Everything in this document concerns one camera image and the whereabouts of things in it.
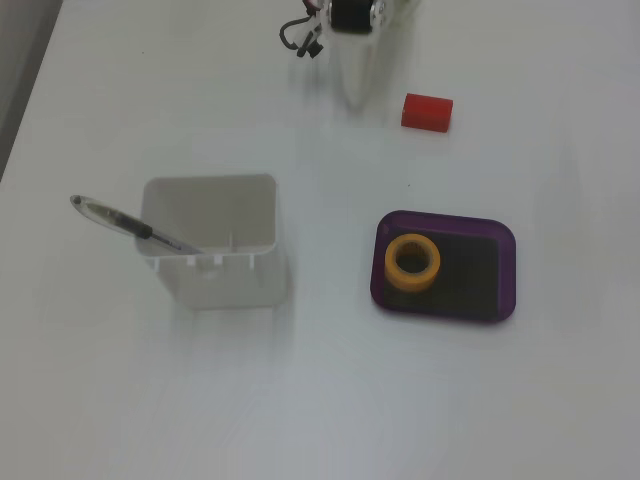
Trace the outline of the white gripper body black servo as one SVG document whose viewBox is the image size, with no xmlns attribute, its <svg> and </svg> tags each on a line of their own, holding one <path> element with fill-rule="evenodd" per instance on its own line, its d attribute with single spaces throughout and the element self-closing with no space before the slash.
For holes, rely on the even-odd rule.
<svg viewBox="0 0 640 480">
<path fill-rule="evenodd" d="M 334 32 L 369 35 L 388 23 L 394 9 L 391 0 L 330 0 L 324 2 L 322 14 Z"/>
</svg>

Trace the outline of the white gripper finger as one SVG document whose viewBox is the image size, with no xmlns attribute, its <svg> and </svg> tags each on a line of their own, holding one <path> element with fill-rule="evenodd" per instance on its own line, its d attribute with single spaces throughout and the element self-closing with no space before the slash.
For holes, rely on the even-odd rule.
<svg viewBox="0 0 640 480">
<path fill-rule="evenodd" d="M 330 29 L 328 39 L 337 54 L 344 98 L 351 109 L 360 109 L 372 83 L 380 34 L 339 33 Z"/>
</svg>

